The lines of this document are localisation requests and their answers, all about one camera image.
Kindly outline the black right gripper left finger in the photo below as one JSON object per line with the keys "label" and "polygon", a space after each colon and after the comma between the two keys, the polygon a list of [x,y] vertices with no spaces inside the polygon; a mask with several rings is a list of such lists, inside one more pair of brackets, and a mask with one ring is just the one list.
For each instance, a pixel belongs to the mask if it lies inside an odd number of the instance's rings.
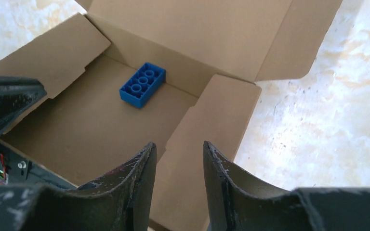
{"label": "black right gripper left finger", "polygon": [[0,231],[145,231],[157,164],[153,142],[74,190],[0,185]]}

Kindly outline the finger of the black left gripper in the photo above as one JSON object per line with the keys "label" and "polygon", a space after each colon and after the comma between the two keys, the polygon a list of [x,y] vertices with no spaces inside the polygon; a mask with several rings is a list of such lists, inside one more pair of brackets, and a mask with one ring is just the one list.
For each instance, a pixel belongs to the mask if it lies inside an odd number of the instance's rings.
{"label": "finger of the black left gripper", "polygon": [[37,79],[0,76],[0,135],[46,95],[44,86]]}

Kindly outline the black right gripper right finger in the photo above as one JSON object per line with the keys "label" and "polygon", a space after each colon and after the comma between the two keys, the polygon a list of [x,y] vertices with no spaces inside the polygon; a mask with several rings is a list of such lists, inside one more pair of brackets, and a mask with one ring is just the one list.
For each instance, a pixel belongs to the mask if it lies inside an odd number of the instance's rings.
{"label": "black right gripper right finger", "polygon": [[203,144],[211,231],[370,231],[370,188],[269,184]]}

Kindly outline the small blue block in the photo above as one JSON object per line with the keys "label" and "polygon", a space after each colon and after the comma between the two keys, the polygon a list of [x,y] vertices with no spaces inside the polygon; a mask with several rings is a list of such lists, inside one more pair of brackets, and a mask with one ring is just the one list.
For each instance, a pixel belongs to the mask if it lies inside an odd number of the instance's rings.
{"label": "small blue block", "polygon": [[165,77],[165,69],[146,62],[120,88],[120,98],[136,108],[143,108],[165,81]]}

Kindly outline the brown cardboard box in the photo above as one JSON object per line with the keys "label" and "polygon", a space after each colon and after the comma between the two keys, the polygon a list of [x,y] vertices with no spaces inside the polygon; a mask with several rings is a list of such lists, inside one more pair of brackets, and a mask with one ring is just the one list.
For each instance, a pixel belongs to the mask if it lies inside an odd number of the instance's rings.
{"label": "brown cardboard box", "polygon": [[[233,159],[261,93],[257,81],[310,70],[339,0],[82,0],[65,20],[0,60],[47,96],[3,140],[73,184],[152,141],[150,217],[171,231],[208,226],[202,146]],[[144,64],[166,70],[143,106],[120,88]]]}

